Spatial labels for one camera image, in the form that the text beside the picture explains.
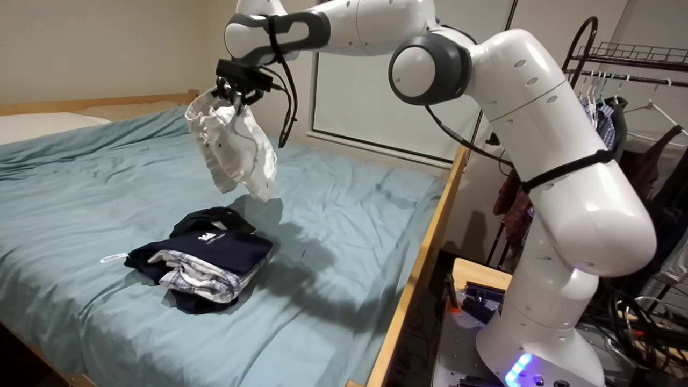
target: wooden bed frame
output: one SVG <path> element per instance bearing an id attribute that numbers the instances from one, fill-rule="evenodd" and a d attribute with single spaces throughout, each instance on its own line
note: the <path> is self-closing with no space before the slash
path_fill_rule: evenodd
<path id="1" fill-rule="evenodd" d="M 177 105 L 188 105 L 198 92 L 197 89 L 188 89 L 188 92 L 177 92 L 177 95 L 144 95 L 144 97 L 107 97 L 107 98 L 78 98 L 78 100 L 46 100 L 46 102 L 13 102 L 13 105 L 0 105 L 0 115 L 9 115 L 9 113 L 34 113 L 34 112 L 79 112 L 79 109 L 88 109 L 88 106 L 106 106 L 106 105 L 139 105 L 139 102 L 177 102 Z M 458 190 L 458 182 L 460 176 L 465 171 L 465 165 L 469 160 L 469 149 L 460 148 L 456 152 L 455 165 L 447 173 L 447 182 L 446 189 L 440 198 L 440 204 L 434 208 L 433 220 L 425 233 L 422 246 L 418 252 L 414 271 L 408 274 L 408 281 L 402 289 L 402 297 L 396 304 L 396 312 L 392 316 L 388 335 L 383 339 L 383 345 L 377 355 L 374 367 L 371 372 L 371 378 L 363 384 L 371 387 L 383 387 L 390 381 L 390 370 L 392 370 L 392 360 L 394 355 L 399 349 L 400 337 L 402 337 L 402 326 L 408 318 L 408 310 L 414 304 L 414 299 L 429 287 L 430 274 L 434 271 L 436 263 L 436 253 L 441 249 L 444 237 L 446 237 L 446 227 L 447 227 L 447 218 L 453 212 L 453 206 L 456 201 L 456 190 Z M 85 374 L 70 374 L 70 372 L 58 372 L 70 384 L 76 387 L 92 387 L 95 382 L 85 376 Z M 360 387 L 360 381 L 348 381 L 347 387 Z"/>
<path id="2" fill-rule="evenodd" d="M 188 105 L 198 89 L 177 95 L 139 95 L 139 97 L 106 97 L 106 98 L 70 98 L 70 100 L 40 100 L 40 102 L 0 102 L 0 115 L 9 113 L 36 113 L 36 112 L 79 112 L 103 105 L 142 105 L 142 102 L 174 102 Z"/>

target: wooden headboard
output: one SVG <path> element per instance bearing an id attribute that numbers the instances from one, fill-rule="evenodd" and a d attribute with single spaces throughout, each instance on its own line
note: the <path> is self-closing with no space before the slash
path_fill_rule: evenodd
<path id="1" fill-rule="evenodd" d="M 9 113 L 34 113 L 34 112 L 79 112 L 103 105 L 139 105 L 139 102 L 179 102 L 195 100 L 198 89 L 186 89 L 177 95 L 139 95 L 139 97 L 103 97 L 103 98 L 71 98 L 71 100 L 40 100 L 40 102 L 0 102 L 0 115 Z"/>

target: mattress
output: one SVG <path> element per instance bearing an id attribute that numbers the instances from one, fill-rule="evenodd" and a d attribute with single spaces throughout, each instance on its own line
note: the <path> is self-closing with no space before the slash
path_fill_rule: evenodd
<path id="1" fill-rule="evenodd" d="M 441 182 L 296 144 L 278 156 L 259 201 L 213 187 L 182 109 L 0 146 L 0 321 L 103 387 L 365 381 Z M 217 204 L 278 246 L 238 304 L 183 313 L 120 255 Z"/>

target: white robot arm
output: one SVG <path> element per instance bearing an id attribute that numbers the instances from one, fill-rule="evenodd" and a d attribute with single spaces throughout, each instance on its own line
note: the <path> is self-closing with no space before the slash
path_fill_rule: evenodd
<path id="1" fill-rule="evenodd" d="M 262 66 L 275 51 L 394 51 L 390 83 L 402 100 L 474 97 L 536 206 L 505 303 L 477 335 L 477 352 L 507 384 L 526 370 L 547 384 L 604 384 L 593 347 L 575 326 L 599 274 L 646 267 L 657 233 L 536 36 L 507 30 L 477 45 L 440 26 L 433 0 L 332 0 L 301 13 L 286 13 L 281 0 L 240 0 L 226 45 L 241 66 Z"/>

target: folded clothes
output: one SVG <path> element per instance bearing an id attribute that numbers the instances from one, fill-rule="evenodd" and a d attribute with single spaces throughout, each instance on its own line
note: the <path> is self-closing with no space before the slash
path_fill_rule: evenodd
<path id="1" fill-rule="evenodd" d="M 225 271 L 197 255 L 174 249 L 162 249 L 149 262 L 167 262 L 167 267 L 173 267 L 173 271 L 168 271 L 160 278 L 160 283 L 164 283 L 167 287 L 198 294 L 213 303 L 233 303 L 240 297 L 240 292 L 249 283 L 255 273 L 262 267 L 256 263 L 256 269 L 249 274 L 241 277 L 233 271 Z"/>
<path id="2" fill-rule="evenodd" d="M 262 262 L 274 242 L 259 233 L 244 232 L 192 232 L 155 240 L 130 252 L 125 263 L 139 269 L 155 283 L 171 271 L 167 262 L 149 262 L 158 252 L 174 249 L 207 260 L 225 271 L 249 274 Z"/>
<path id="3" fill-rule="evenodd" d="M 177 307 L 198 313 L 238 300 L 271 249 L 259 233 L 202 230 L 142 244 L 125 263 L 171 287 Z"/>
<path id="4" fill-rule="evenodd" d="M 255 233 L 256 227 L 245 220 L 235 208 L 231 206 L 211 206 L 197 212 L 186 214 L 173 230 L 171 237 L 182 237 L 190 232 L 207 232 L 207 230 L 231 230 L 231 232 L 245 232 Z"/>

